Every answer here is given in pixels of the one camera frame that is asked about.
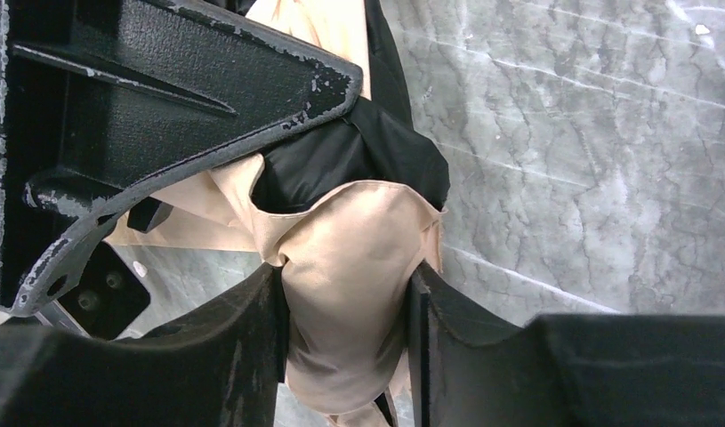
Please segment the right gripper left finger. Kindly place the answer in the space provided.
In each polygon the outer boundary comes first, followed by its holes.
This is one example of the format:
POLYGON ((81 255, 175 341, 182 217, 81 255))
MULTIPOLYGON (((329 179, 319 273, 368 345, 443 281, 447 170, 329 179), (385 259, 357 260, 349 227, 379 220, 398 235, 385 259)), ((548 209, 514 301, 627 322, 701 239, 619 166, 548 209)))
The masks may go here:
POLYGON ((268 264, 139 339, 0 326, 0 426, 271 426, 286 347, 268 264))

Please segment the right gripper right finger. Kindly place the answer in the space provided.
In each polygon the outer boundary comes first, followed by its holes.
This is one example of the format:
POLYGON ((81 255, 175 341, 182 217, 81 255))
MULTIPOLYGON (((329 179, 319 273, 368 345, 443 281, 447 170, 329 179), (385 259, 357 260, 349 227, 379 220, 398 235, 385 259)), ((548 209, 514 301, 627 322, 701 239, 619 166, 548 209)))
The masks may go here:
POLYGON ((407 296, 418 426, 725 426, 725 317, 545 314, 518 327, 427 264, 407 296))

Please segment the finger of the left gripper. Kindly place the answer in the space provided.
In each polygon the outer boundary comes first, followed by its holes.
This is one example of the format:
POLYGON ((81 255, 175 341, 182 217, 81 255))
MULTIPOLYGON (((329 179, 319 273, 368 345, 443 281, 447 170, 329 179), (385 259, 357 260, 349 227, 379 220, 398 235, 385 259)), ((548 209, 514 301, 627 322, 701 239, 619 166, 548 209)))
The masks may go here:
POLYGON ((362 83, 203 1, 3 2, 3 310, 41 310, 133 206, 344 115, 362 83))

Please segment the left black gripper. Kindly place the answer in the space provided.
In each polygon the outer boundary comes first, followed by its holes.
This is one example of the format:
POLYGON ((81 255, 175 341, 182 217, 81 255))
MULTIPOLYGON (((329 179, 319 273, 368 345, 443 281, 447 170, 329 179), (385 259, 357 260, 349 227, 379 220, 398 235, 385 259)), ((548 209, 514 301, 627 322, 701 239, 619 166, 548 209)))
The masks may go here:
MULTIPOLYGON (((61 36, 68 7, 53 1, 0 1, 0 314, 20 318, 20 282, 71 220, 53 203, 28 203, 45 190, 68 196, 77 181, 56 167, 69 76, 20 59, 8 43, 20 36, 61 36)), ((36 318, 103 339, 117 338, 149 307, 148 290, 105 243, 68 261, 36 318)))

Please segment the beige and black umbrella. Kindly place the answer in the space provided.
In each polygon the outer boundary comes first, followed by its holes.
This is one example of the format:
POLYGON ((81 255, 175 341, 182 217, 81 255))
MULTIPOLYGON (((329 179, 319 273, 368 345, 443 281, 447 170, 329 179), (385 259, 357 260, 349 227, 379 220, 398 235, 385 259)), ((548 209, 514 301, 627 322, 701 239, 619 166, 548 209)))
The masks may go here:
POLYGON ((345 117, 157 193, 115 246, 254 252, 279 268, 289 310, 286 384, 333 426, 394 426, 407 383, 403 304, 415 269, 441 270, 448 166, 413 126, 397 46, 377 1, 225 1, 222 7, 358 65, 345 117))

